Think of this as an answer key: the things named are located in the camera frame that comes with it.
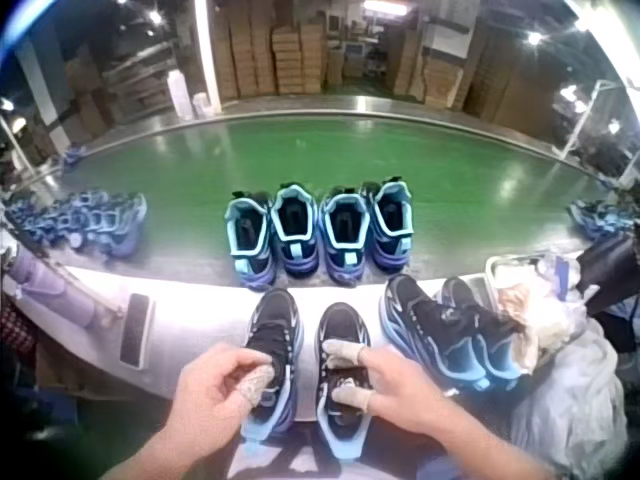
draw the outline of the stacked cardboard boxes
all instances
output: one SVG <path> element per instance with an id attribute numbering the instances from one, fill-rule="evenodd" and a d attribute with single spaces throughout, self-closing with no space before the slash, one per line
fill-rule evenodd
<path id="1" fill-rule="evenodd" d="M 294 27 L 281 27 L 271 36 L 276 55 L 278 92 L 280 94 L 304 93 L 302 51 L 300 35 Z"/>
<path id="2" fill-rule="evenodd" d="M 233 54 L 231 53 L 231 35 L 229 33 L 227 10 L 217 9 L 214 11 L 212 24 L 211 46 L 216 66 L 216 80 L 220 99 L 232 100 L 238 98 L 238 84 L 236 83 L 236 67 L 233 64 Z"/>
<path id="3" fill-rule="evenodd" d="M 447 61 L 427 57 L 424 66 L 424 103 L 432 108 L 450 108 L 462 80 L 462 68 Z"/>
<path id="4" fill-rule="evenodd" d="M 406 95 L 409 91 L 416 63 L 419 37 L 415 30 L 392 33 L 387 66 L 387 87 L 394 95 Z"/>
<path id="5" fill-rule="evenodd" d="M 273 0 L 252 0 L 251 45 L 256 67 L 258 94 L 260 95 L 276 94 L 276 79 L 271 52 L 273 17 Z"/>
<path id="6" fill-rule="evenodd" d="M 342 67 L 344 66 L 344 51 L 329 50 L 327 66 L 327 85 L 342 85 Z"/>
<path id="7" fill-rule="evenodd" d="M 327 69 L 327 39 L 324 21 L 302 25 L 302 73 L 305 93 L 320 93 Z"/>
<path id="8" fill-rule="evenodd" d="M 234 0 L 228 8 L 238 90 L 241 97 L 252 97 L 258 94 L 258 83 L 251 41 L 250 3 L 249 0 Z"/>

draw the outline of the shoe tongue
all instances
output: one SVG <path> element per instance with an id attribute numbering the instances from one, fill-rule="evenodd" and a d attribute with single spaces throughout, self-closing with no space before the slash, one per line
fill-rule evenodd
<path id="1" fill-rule="evenodd" d="M 351 426 L 360 421 L 362 410 L 359 410 L 342 403 L 335 402 L 331 398 L 331 392 L 342 386 L 362 387 L 363 372 L 359 368 L 349 368 L 344 370 L 334 370 L 329 374 L 327 390 L 327 414 L 340 426 Z"/>

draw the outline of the person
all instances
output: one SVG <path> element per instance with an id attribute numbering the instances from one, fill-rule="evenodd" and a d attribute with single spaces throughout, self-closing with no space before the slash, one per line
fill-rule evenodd
<path id="1" fill-rule="evenodd" d="M 445 398 L 416 362 L 387 348 L 329 340 L 325 351 L 369 371 L 375 391 L 339 387 L 337 402 L 362 408 L 392 424 L 440 442 L 474 479 L 546 480 L 554 472 L 489 432 Z M 182 478 L 199 460 L 225 446 L 247 418 L 271 380 L 249 379 L 268 355 L 246 348 L 216 345 L 187 365 L 178 380 L 166 425 L 133 457 L 115 466 L 103 480 Z"/>

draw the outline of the fluorescent light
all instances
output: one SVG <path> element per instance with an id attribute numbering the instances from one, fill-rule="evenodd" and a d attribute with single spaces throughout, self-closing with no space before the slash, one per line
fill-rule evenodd
<path id="1" fill-rule="evenodd" d="M 566 98 L 570 102 L 575 102 L 578 99 L 578 97 L 576 97 L 575 92 L 576 92 L 576 86 L 569 85 L 568 87 L 560 90 L 560 95 L 562 95 L 564 98 Z"/>
<path id="2" fill-rule="evenodd" d="M 580 30 L 581 32 L 586 32 L 587 30 L 589 30 L 589 27 L 587 26 L 587 21 L 584 18 L 579 18 L 578 20 L 576 20 L 575 27 L 577 30 Z"/>
<path id="3" fill-rule="evenodd" d="M 160 15 L 160 12 L 157 10 L 151 10 L 148 15 L 149 20 L 151 20 L 154 25 L 160 25 L 162 23 L 162 15 Z"/>
<path id="4" fill-rule="evenodd" d="M 582 100 L 578 100 L 576 103 L 573 104 L 573 106 L 576 109 L 576 113 L 584 113 L 587 111 L 587 104 L 584 103 Z"/>
<path id="5" fill-rule="evenodd" d="M 535 47 L 536 45 L 540 44 L 543 38 L 544 37 L 540 32 L 529 32 L 529 38 L 527 38 L 527 40 L 531 45 Z"/>
<path id="6" fill-rule="evenodd" d="M 24 119 L 24 117 L 15 118 L 13 122 L 11 122 L 11 133 L 15 135 L 20 130 L 22 130 L 26 124 L 27 121 Z"/>
<path id="7" fill-rule="evenodd" d="M 620 131 L 620 122 L 615 118 L 611 120 L 611 123 L 609 124 L 609 131 L 611 132 L 611 135 L 615 135 Z"/>
<path id="8" fill-rule="evenodd" d="M 13 112 L 13 109 L 15 108 L 13 106 L 13 102 L 10 100 L 7 100 L 6 98 L 0 98 L 0 108 L 2 110 L 5 110 L 7 112 Z"/>
<path id="9" fill-rule="evenodd" d="M 409 11 L 409 8 L 402 3 L 382 2 L 367 0 L 363 4 L 365 10 L 371 10 L 373 12 L 388 13 L 390 15 L 404 16 Z"/>

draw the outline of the blue sneaker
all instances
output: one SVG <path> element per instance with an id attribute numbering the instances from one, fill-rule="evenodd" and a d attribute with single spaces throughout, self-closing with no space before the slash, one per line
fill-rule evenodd
<path id="1" fill-rule="evenodd" d="M 282 265 L 293 276 L 311 275 L 318 269 L 320 254 L 314 198 L 295 183 L 282 185 L 273 206 L 271 222 Z"/>
<path id="2" fill-rule="evenodd" d="M 411 193 L 400 177 L 382 185 L 368 182 L 362 186 L 371 215 L 369 250 L 376 265 L 386 272 L 399 272 L 409 262 L 413 216 Z"/>
<path id="3" fill-rule="evenodd" d="M 391 343 L 429 370 L 443 389 L 490 386 L 473 349 L 475 315 L 435 302 L 409 275 L 387 282 L 380 321 Z"/>
<path id="4" fill-rule="evenodd" d="M 265 293 L 253 312 L 246 348 L 270 355 L 275 375 L 251 410 L 240 433 L 251 442 L 262 442 L 286 431 L 296 413 L 296 360 L 304 333 L 298 308 L 289 292 L 274 288 Z"/>
<path id="5" fill-rule="evenodd" d="M 270 202 L 267 194 L 234 192 L 224 215 L 235 271 L 243 285 L 266 290 L 276 278 L 269 245 Z"/>
<path id="6" fill-rule="evenodd" d="M 353 188 L 334 188 L 320 206 L 320 228 L 327 273 L 337 283 L 354 286 L 364 273 L 369 212 Z"/>
<path id="7" fill-rule="evenodd" d="M 522 374 L 513 360 L 513 341 L 524 327 L 510 317 L 483 308 L 469 285 L 458 277 L 447 279 L 436 299 L 476 317 L 478 326 L 473 336 L 476 357 L 492 385 L 511 390 Z"/>
<path id="8" fill-rule="evenodd" d="M 371 415 L 335 402 L 331 393 L 343 385 L 371 388 L 366 368 L 330 369 L 322 350 L 325 340 L 337 339 L 371 346 L 367 327 L 356 310 L 346 303 L 334 303 L 322 315 L 316 333 L 316 356 L 320 365 L 316 415 L 334 457 L 355 460 L 362 454 Z"/>

